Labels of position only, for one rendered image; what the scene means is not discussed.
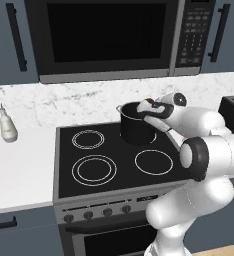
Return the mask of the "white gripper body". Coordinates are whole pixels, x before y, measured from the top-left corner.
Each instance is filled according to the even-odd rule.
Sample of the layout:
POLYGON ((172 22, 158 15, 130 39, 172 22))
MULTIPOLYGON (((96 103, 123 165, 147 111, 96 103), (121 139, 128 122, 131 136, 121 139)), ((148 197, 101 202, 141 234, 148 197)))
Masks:
POLYGON ((138 113, 142 113, 142 112, 154 112, 155 109, 152 107, 154 103, 153 101, 147 101, 146 99, 144 99, 143 101, 141 101, 139 103, 139 105, 137 106, 137 112, 138 113))

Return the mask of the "black cooking pot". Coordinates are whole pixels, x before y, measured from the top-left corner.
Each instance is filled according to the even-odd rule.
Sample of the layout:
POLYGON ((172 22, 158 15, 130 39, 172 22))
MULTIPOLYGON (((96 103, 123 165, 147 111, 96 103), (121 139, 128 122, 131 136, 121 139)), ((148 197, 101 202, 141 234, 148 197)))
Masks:
POLYGON ((156 132, 139 117, 138 105, 138 102, 129 102, 116 107, 120 114, 120 135, 129 144, 147 145, 155 140, 156 132))

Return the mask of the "black and grey stove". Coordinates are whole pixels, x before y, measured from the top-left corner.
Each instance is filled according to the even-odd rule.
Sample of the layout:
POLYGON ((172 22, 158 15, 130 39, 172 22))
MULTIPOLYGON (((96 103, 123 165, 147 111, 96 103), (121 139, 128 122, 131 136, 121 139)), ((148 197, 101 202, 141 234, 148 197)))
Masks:
POLYGON ((56 130, 53 205, 57 224, 145 216, 149 202, 183 185, 188 174, 181 167, 178 151, 158 132, 148 145, 131 145, 120 136, 118 123, 105 123, 56 130), (128 214, 122 212, 130 205, 128 214), (103 210, 112 209, 105 217, 103 210), (93 212, 93 218, 83 215, 93 212))

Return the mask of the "black and silver microwave oven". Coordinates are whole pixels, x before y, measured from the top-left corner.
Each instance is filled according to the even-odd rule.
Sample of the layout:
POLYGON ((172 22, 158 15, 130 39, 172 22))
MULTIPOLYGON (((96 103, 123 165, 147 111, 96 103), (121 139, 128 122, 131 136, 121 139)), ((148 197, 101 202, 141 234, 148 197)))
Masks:
POLYGON ((216 0, 25 0, 39 80, 197 75, 216 0))

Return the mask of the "white bottle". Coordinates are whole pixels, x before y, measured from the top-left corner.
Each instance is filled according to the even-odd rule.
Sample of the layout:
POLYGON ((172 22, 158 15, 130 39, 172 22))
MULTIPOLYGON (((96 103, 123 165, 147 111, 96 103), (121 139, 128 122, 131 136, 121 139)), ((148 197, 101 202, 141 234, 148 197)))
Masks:
POLYGON ((13 143, 18 139, 18 131, 3 106, 0 106, 0 114, 1 137, 5 142, 13 143))

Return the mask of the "grey oven door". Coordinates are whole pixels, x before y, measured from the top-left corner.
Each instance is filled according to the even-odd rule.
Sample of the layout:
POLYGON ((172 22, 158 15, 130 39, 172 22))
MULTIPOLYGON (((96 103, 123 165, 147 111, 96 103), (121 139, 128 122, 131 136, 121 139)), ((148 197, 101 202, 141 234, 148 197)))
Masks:
POLYGON ((94 234, 66 231, 76 223, 58 226, 64 256, 142 256, 157 233, 148 223, 94 234))

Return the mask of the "blue-grey base cupboard front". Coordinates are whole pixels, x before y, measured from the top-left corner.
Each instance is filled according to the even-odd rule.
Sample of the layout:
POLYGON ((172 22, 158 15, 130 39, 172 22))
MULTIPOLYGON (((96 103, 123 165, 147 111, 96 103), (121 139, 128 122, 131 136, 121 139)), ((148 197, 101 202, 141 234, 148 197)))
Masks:
POLYGON ((234 245, 234 198, 223 209, 199 217, 184 239, 191 253, 234 245))

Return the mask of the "blue-grey drawer front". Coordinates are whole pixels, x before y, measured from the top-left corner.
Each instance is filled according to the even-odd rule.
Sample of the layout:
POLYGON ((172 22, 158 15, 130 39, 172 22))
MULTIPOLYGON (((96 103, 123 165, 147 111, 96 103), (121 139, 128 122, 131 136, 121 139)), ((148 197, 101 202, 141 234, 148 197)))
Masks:
POLYGON ((0 229, 0 256, 64 256, 52 206, 0 214, 0 223, 17 219, 17 226, 0 229))

